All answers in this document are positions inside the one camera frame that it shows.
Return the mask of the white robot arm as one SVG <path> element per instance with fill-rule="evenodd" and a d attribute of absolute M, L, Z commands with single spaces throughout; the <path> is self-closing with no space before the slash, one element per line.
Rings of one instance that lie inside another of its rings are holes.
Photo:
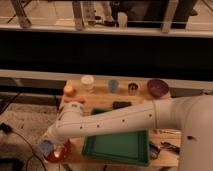
<path fill-rule="evenodd" d="M 150 100 L 89 116 L 82 104 L 70 102 L 43 138 L 62 145 L 70 138 L 147 129 L 181 132 L 178 171 L 213 171 L 213 95 Z"/>

